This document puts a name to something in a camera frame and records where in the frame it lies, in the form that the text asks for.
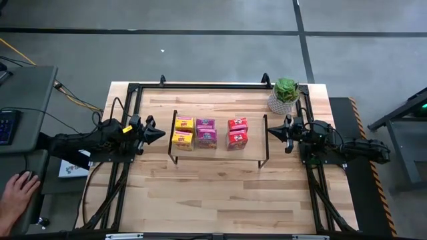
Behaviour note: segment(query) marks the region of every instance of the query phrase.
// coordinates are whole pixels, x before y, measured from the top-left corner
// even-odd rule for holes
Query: white pot
[[[294,107],[297,100],[298,99],[295,99],[295,101],[289,103],[279,101],[273,89],[272,94],[268,97],[268,107],[274,113],[285,115],[292,112],[292,108]]]

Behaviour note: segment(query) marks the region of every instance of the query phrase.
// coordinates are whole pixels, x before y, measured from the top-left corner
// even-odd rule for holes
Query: red box
[[[248,143],[248,132],[246,130],[230,131],[227,133],[227,150],[244,149]]]
[[[248,129],[249,129],[249,125],[245,117],[228,120],[229,131],[239,131],[239,130],[248,131]]]

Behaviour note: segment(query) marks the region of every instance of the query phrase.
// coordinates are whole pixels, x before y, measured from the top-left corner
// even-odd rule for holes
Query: potted plant
[[[292,79],[280,78],[268,97],[268,107],[277,114],[288,114],[300,96],[298,83]]]

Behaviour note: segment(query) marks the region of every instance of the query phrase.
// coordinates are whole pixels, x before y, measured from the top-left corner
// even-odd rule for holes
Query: yellow box
[[[178,149],[193,151],[193,133],[174,131],[172,144],[174,144]]]
[[[192,117],[176,117],[175,130],[194,133],[194,119]]]

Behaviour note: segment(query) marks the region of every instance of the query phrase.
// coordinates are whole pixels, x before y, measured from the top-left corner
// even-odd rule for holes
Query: computer mouse
[[[24,182],[22,183],[22,186],[24,186],[25,184],[27,184],[28,181],[30,181],[31,178],[33,177],[33,172],[32,171],[28,171],[28,170],[22,170],[21,172],[19,172],[19,177],[21,177],[26,172],[29,172],[29,174],[28,174],[27,179],[24,180]]]

